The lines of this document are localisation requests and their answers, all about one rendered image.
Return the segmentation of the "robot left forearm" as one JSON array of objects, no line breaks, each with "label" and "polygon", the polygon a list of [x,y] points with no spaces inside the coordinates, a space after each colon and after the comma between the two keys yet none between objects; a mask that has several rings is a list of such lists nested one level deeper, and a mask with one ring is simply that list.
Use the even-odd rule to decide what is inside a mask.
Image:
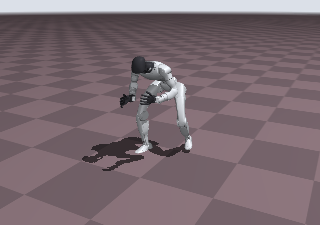
[{"label": "robot left forearm", "polygon": [[156,102],[158,104],[161,104],[162,102],[165,101],[170,101],[171,99],[173,99],[175,96],[177,96],[178,91],[176,89],[171,90],[170,92],[166,92],[161,96],[157,96],[156,97]]}]

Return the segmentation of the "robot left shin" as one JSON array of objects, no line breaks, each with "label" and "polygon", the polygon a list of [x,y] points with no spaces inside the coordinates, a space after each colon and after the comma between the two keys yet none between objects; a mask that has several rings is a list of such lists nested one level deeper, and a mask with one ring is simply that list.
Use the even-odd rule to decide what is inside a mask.
[{"label": "robot left shin", "polygon": [[182,135],[185,137],[185,139],[190,139],[190,131],[189,131],[189,124],[187,122],[187,118],[184,121],[184,126],[185,127],[180,127],[180,131]]}]

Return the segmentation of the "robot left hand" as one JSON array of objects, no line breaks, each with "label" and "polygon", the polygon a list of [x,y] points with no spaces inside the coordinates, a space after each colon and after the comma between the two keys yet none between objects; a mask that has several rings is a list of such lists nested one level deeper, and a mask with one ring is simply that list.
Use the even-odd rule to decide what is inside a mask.
[{"label": "robot left hand", "polygon": [[142,104],[140,103],[140,105],[143,105],[143,106],[147,106],[147,105],[150,105],[150,104],[154,104],[156,102],[156,96],[155,95],[152,95],[150,92],[146,92],[147,94],[149,94],[150,96],[147,96],[147,95],[141,95],[143,97],[146,97],[146,98],[140,98],[142,100],[147,100],[147,101],[140,101],[142,103],[145,103],[145,104]]}]

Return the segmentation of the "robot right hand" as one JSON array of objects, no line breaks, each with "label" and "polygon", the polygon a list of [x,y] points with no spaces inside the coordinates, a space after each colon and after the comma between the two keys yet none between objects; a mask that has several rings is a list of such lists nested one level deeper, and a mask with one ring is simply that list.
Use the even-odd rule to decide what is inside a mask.
[{"label": "robot right hand", "polygon": [[123,109],[123,106],[124,105],[127,105],[128,103],[132,103],[133,102],[133,97],[135,96],[135,95],[123,95],[124,97],[122,97],[120,100],[120,107]]}]

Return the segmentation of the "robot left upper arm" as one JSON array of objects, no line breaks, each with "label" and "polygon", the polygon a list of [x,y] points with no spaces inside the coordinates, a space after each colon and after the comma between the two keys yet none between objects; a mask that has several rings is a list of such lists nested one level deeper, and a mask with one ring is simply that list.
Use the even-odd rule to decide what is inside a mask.
[{"label": "robot left upper arm", "polygon": [[176,89],[177,90],[177,94],[178,94],[178,89],[177,89],[177,86],[176,86],[176,83],[173,79],[173,76],[172,76],[172,70],[170,67],[166,66],[166,65],[161,65],[158,67],[159,68],[159,73],[162,77],[164,77],[167,85],[170,87],[168,93],[173,90],[173,89]]}]

